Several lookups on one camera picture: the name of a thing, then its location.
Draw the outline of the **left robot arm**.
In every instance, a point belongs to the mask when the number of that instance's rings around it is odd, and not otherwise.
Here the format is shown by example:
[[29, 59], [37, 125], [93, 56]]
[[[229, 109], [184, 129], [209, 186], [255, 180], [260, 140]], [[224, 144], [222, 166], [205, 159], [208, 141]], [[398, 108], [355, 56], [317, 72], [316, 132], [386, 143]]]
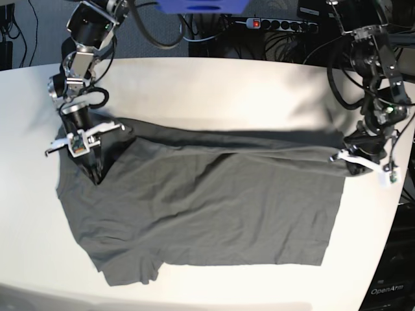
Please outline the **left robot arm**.
[[[344, 109], [358, 109], [363, 116], [355, 131], [344, 138], [344, 148], [331, 160], [347, 162], [353, 175], [376, 172], [380, 183], [390, 187], [401, 181], [401, 170], [393, 151], [386, 152], [385, 145], [395, 147], [402, 136], [395, 126], [414, 117], [390, 42], [385, 10], [380, 1], [328, 1], [327, 5], [342, 34], [327, 63], [329, 86]], [[362, 79], [354, 84], [364, 92], [353, 104], [343, 99], [333, 75], [333, 66], [342, 63], [345, 49], [350, 51], [352, 69]]]

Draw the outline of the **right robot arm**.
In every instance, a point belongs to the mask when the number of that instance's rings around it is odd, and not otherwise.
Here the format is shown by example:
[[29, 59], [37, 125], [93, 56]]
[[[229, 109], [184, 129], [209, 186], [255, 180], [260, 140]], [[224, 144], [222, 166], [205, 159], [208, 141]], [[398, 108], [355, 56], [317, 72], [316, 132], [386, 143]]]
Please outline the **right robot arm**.
[[100, 78], [95, 66], [114, 56], [115, 31], [127, 13], [126, 1], [80, 1], [66, 25], [70, 37], [62, 44], [60, 72], [48, 82], [64, 133], [45, 154], [65, 149], [96, 185], [105, 176], [102, 136], [123, 131], [125, 126], [113, 119], [98, 124], [92, 121], [90, 110], [104, 107], [109, 100], [109, 92], [97, 85]]

